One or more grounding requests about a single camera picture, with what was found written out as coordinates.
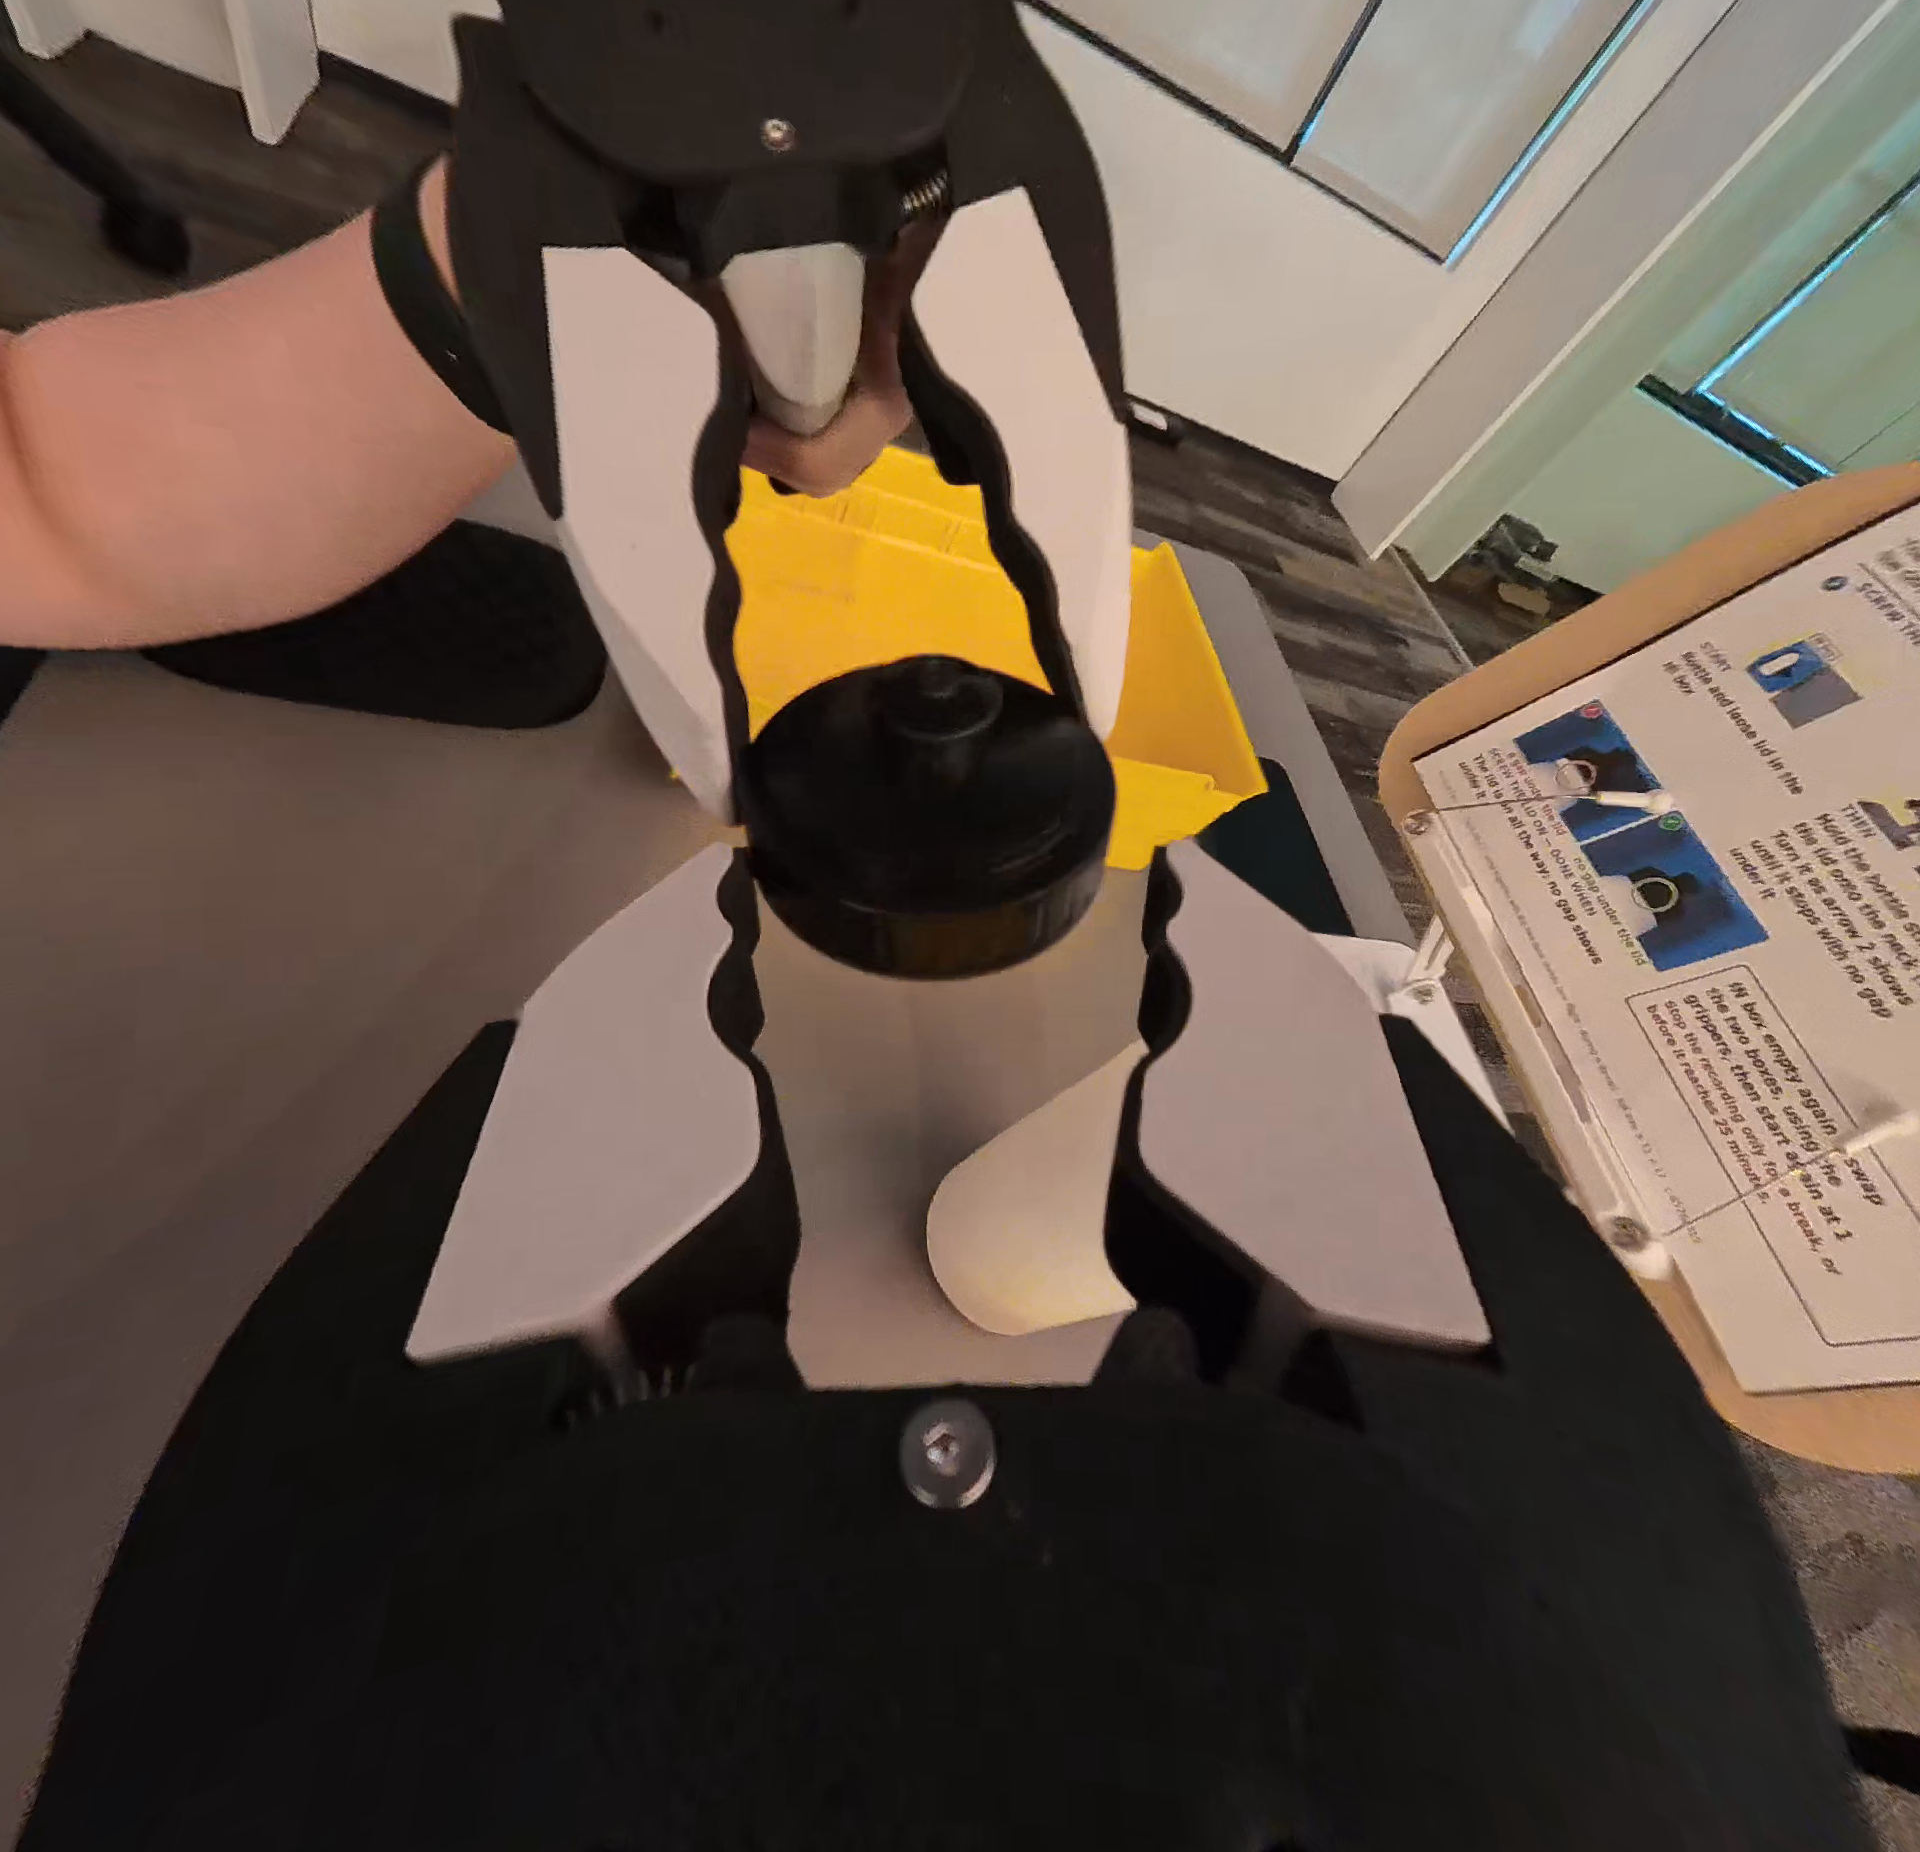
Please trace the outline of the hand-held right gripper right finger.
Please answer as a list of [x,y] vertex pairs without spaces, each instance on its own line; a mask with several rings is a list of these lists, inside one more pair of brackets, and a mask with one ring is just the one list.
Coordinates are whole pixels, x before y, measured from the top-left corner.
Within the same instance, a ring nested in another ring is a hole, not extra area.
[[1199,1359],[1316,1332],[1474,1355],[1491,1327],[1389,1043],[1335,955],[1197,843],[1142,912],[1144,1054],[1127,1081],[1107,1262]]

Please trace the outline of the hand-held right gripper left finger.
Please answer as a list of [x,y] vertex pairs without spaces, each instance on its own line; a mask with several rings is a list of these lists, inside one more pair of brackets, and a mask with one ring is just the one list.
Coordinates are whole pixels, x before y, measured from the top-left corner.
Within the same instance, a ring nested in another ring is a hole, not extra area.
[[755,1043],[755,886],[707,848],[534,991],[407,1336],[419,1366],[573,1339],[692,1368],[707,1327],[782,1335],[798,1186]]

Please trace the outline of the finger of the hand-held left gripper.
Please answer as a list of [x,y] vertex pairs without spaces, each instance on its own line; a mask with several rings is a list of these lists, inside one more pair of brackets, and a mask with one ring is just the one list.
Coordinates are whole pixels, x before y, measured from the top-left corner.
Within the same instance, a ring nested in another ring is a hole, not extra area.
[[713,524],[696,453],[723,407],[707,307],[624,250],[550,250],[558,538],[613,676],[679,784],[733,816],[723,677],[707,645]]
[[1024,191],[948,217],[900,335],[913,407],[980,494],[1047,688],[1103,742],[1130,626],[1129,453]]

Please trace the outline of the white plastic bottle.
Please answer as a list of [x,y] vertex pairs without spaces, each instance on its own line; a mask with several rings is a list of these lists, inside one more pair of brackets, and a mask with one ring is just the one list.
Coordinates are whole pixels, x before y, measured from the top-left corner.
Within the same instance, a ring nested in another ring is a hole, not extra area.
[[1129,1043],[958,1162],[933,1193],[927,1268],[994,1336],[1115,1318],[1137,1301],[1107,1250],[1121,1106],[1144,1056]]

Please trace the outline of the yellow plastic bin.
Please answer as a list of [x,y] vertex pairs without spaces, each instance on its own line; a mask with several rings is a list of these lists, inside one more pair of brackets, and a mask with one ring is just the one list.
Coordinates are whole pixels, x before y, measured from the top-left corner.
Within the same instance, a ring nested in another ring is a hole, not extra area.
[[[889,449],[829,498],[741,473],[727,544],[741,585],[733,661],[749,729],[853,669],[961,658],[1044,686],[1027,615],[992,556],[976,489]],[[1130,551],[1130,636],[1107,736],[1118,780],[1109,865],[1139,871],[1264,791],[1252,740],[1174,549]]]

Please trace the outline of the black bottle lid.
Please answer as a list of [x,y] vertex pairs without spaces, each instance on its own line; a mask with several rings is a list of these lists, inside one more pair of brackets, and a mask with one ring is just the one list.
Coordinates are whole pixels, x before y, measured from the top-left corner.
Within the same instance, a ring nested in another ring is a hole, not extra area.
[[889,980],[972,980],[1057,944],[1099,891],[1111,757],[1065,701],[956,658],[853,669],[774,712],[733,772],[781,925]]

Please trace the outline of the person's left forearm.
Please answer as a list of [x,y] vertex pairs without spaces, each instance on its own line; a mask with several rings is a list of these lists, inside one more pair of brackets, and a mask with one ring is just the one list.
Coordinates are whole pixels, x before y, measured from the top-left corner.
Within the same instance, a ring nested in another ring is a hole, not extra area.
[[514,442],[394,318],[372,224],[4,335],[7,648],[146,648],[317,614],[514,471]]

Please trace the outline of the person's left hand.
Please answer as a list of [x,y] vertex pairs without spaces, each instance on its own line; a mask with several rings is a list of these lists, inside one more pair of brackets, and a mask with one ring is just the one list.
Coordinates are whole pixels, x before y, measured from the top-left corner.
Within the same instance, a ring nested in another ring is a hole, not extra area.
[[790,496],[826,498],[862,477],[917,421],[900,373],[900,334],[879,330],[857,363],[836,418],[790,432],[755,416],[741,464]]

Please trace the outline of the black wristband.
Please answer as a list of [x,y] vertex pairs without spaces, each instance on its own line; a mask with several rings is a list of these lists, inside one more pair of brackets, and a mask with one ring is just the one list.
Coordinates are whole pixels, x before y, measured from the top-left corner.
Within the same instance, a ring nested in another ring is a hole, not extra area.
[[371,214],[371,259],[377,290],[426,369],[482,427],[511,438],[511,423],[485,371],[466,318],[443,279],[420,220],[420,188],[432,162],[420,162]]

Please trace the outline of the black textured pad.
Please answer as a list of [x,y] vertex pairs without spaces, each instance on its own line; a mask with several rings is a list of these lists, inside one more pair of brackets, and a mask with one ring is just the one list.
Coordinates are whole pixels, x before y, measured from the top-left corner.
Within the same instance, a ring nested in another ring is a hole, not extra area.
[[609,670],[565,556],[473,521],[319,614],[143,658],[239,698],[479,732],[562,725]]

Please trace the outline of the wooden edged instruction board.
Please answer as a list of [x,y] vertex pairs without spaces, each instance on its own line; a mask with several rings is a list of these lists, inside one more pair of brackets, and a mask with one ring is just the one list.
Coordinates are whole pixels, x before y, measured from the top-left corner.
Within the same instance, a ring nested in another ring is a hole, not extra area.
[[1379,804],[1714,1410],[1917,1466],[1916,466],[1830,477],[1412,707]]

